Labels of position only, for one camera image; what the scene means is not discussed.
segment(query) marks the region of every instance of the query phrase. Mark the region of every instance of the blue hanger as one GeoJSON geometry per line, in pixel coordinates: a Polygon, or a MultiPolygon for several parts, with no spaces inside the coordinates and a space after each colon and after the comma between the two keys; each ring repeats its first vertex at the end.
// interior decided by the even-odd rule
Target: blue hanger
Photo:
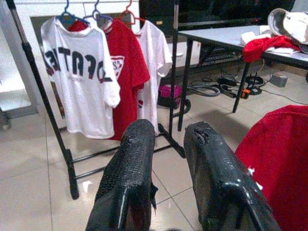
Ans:
{"type": "Polygon", "coordinates": [[[99,1],[100,1],[100,0],[97,0],[96,3],[94,4],[94,10],[93,10],[93,12],[92,12],[92,15],[87,15],[87,16],[83,17],[83,19],[92,17],[92,18],[94,18],[96,21],[98,21],[98,19],[100,19],[100,18],[106,18],[106,19],[111,20],[111,21],[113,20],[112,17],[107,16],[107,15],[104,15],[104,14],[102,14],[102,13],[100,13],[100,12],[98,11],[97,5],[98,5],[99,1]],[[98,14],[99,14],[99,18],[95,18],[95,13],[98,13],[98,14]]]}
{"type": "Polygon", "coordinates": [[[75,22],[75,19],[78,19],[78,20],[84,22],[85,24],[90,24],[88,21],[86,21],[86,20],[84,20],[84,19],[82,19],[82,18],[79,18],[79,17],[77,17],[77,16],[75,16],[75,15],[69,13],[69,12],[67,11],[67,8],[68,8],[68,7],[69,7],[69,0],[66,0],[66,6],[65,6],[65,8],[64,8],[64,12],[63,12],[60,16],[58,16],[58,18],[60,19],[60,21],[61,21],[62,23],[63,23],[63,22],[73,23],[73,22],[75,22]],[[64,16],[64,15],[69,15],[69,16],[70,16],[70,19],[69,19],[69,20],[63,19],[63,16],[64,16]]]}

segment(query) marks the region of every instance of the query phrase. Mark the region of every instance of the t-shirt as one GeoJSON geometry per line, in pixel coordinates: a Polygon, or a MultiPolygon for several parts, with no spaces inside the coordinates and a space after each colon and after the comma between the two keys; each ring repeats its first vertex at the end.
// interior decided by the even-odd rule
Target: t-shirt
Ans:
{"type": "Polygon", "coordinates": [[[95,26],[67,31],[53,17],[41,27],[47,73],[64,106],[67,130],[86,137],[114,135],[112,108],[120,102],[120,87],[105,34],[95,26]]]}
{"type": "Polygon", "coordinates": [[[136,37],[151,76],[150,81],[139,91],[137,117],[148,119],[158,134],[158,88],[161,77],[165,77],[172,66],[172,58],[164,33],[151,22],[145,21],[136,37]]]}
{"type": "Polygon", "coordinates": [[[115,136],[112,138],[120,140],[128,125],[137,119],[138,91],[150,79],[150,74],[134,33],[124,23],[113,21],[107,43],[121,87],[121,102],[113,110],[115,136]]]}

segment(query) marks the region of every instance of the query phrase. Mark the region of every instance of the black metal rack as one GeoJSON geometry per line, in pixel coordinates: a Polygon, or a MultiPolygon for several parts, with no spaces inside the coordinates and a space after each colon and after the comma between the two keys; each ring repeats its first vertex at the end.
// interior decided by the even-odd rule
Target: black metal rack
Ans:
{"type": "MultiPolygon", "coordinates": [[[[101,171],[104,170],[105,167],[95,169],[95,170],[92,170],[92,171],[89,171],[89,172],[86,172],[86,173],[83,173],[83,174],[80,174],[80,175],[76,175],[74,164],[77,163],[77,162],[80,162],[80,161],[88,160],[90,158],[96,157],[96,156],[101,155],[101,154],[105,154],[105,153],[108,153],[108,152],[111,152],[111,151],[115,151],[115,150],[118,149],[118,147],[112,148],[112,149],[109,149],[109,150],[105,150],[105,151],[101,151],[101,152],[98,152],[98,153],[90,154],[90,155],[87,155],[87,156],[83,156],[83,157],[80,157],[80,158],[77,158],[77,159],[73,159],[71,151],[69,149],[66,149],[65,144],[64,144],[63,139],[62,139],[62,136],[60,134],[59,127],[58,127],[57,122],[55,120],[55,117],[54,117],[54,114],[52,112],[49,100],[47,98],[46,91],[44,89],[42,80],[41,80],[39,72],[38,72],[37,65],[35,63],[35,59],[34,59],[34,56],[33,56],[32,50],[31,50],[31,46],[26,39],[25,32],[23,30],[19,16],[17,14],[14,1],[13,0],[6,0],[6,2],[8,4],[10,11],[11,11],[13,20],[15,22],[15,25],[17,27],[17,30],[18,30],[18,33],[19,33],[19,36],[20,36],[20,39],[21,39],[21,42],[22,42],[23,50],[25,51],[27,60],[30,64],[30,67],[31,67],[31,70],[33,72],[35,81],[37,83],[38,89],[40,91],[40,94],[42,96],[45,108],[46,108],[48,116],[49,116],[49,119],[51,121],[54,133],[55,133],[57,141],[60,145],[61,152],[62,152],[63,157],[65,159],[65,162],[66,162],[66,165],[67,165],[69,183],[70,183],[70,192],[71,192],[72,198],[74,200],[76,200],[79,197],[77,179],[80,179],[80,178],[101,172],[101,171]]],[[[171,96],[170,96],[171,102],[173,101],[172,99],[174,98],[174,84],[175,84],[177,43],[174,42],[174,41],[177,41],[177,39],[178,39],[178,17],[176,17],[176,15],[178,15],[178,13],[179,13],[179,2],[178,2],[178,0],[175,0],[174,10],[175,10],[175,12],[174,12],[175,17],[174,17],[174,38],[173,38],[173,57],[172,57],[173,65],[172,65],[172,70],[171,70],[171,75],[172,75],[171,96]]],[[[188,106],[189,102],[185,101],[185,103],[188,107],[188,109],[186,111],[188,111],[189,110],[189,106],[188,106]]],[[[179,153],[179,155],[181,157],[185,158],[184,149],[172,138],[172,123],[173,123],[173,117],[174,116],[178,116],[178,115],[173,115],[173,106],[171,106],[170,107],[170,114],[169,114],[169,131],[166,131],[162,124],[158,125],[159,131],[160,131],[160,134],[158,136],[163,136],[169,142],[169,145],[167,145],[165,147],[158,148],[154,152],[159,152],[159,151],[162,151],[162,150],[165,150],[165,149],[168,149],[168,148],[174,148],[179,153]]]]}

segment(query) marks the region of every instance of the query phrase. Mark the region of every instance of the plastic hanger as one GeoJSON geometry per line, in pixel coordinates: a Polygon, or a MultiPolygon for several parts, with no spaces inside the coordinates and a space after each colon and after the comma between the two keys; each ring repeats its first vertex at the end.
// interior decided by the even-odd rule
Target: plastic hanger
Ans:
{"type": "Polygon", "coordinates": [[[94,10],[93,10],[93,12],[92,12],[92,15],[87,15],[87,16],[83,17],[83,19],[92,17],[92,18],[94,18],[96,21],[97,21],[98,19],[100,19],[100,18],[106,18],[106,19],[111,20],[111,21],[113,20],[112,17],[107,16],[107,15],[104,15],[104,14],[102,14],[102,13],[100,13],[100,12],[98,11],[97,5],[98,5],[99,2],[100,2],[100,0],[97,0],[96,3],[94,4],[94,10]],[[99,14],[99,18],[95,18],[95,13],[98,13],[98,14],[99,14]]]}
{"type": "Polygon", "coordinates": [[[145,22],[145,19],[135,17],[135,15],[133,14],[133,12],[130,11],[130,10],[128,9],[128,8],[131,6],[132,2],[133,2],[133,1],[130,0],[129,5],[128,5],[128,6],[126,7],[126,9],[120,14],[120,16],[118,17],[118,19],[120,19],[120,20],[122,21],[122,20],[123,20],[124,14],[125,14],[125,13],[130,13],[130,14],[133,16],[134,21],[133,21],[132,23],[126,23],[126,25],[133,25],[133,24],[136,23],[136,20],[139,20],[139,21],[141,21],[141,22],[145,22]]]}
{"type": "Polygon", "coordinates": [[[69,0],[66,0],[66,6],[65,6],[65,8],[64,8],[64,12],[63,12],[60,16],[58,16],[58,18],[60,19],[60,21],[61,21],[62,23],[63,23],[63,22],[73,23],[73,22],[75,21],[74,19],[78,19],[78,20],[84,22],[85,24],[90,24],[88,21],[86,21],[86,20],[84,20],[84,19],[82,19],[82,18],[79,18],[79,17],[77,17],[77,16],[75,16],[75,15],[69,13],[69,12],[67,11],[67,8],[68,8],[68,7],[69,7],[69,0]],[[69,15],[69,16],[70,16],[70,20],[63,19],[63,16],[65,16],[65,15],[69,15]]]}

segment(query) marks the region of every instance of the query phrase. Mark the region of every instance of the red fabric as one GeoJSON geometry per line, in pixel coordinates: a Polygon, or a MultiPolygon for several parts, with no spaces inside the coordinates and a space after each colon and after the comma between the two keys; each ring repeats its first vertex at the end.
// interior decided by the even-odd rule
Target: red fabric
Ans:
{"type": "Polygon", "coordinates": [[[72,25],[70,25],[67,30],[68,31],[80,31],[80,30],[86,29],[87,27],[88,26],[84,22],[77,20],[72,25]]]}
{"type": "Polygon", "coordinates": [[[115,135],[111,138],[119,141],[125,129],[137,119],[138,90],[150,79],[150,74],[140,44],[124,23],[113,20],[112,30],[107,34],[107,43],[121,88],[121,102],[113,110],[115,135]]]}
{"type": "Polygon", "coordinates": [[[243,50],[243,57],[246,63],[252,63],[261,58],[261,55],[269,47],[285,47],[300,51],[298,45],[295,45],[287,36],[275,36],[273,38],[259,38],[246,44],[243,50]]]}
{"type": "Polygon", "coordinates": [[[236,150],[254,168],[254,180],[283,231],[308,231],[308,106],[265,115],[236,150]]]}

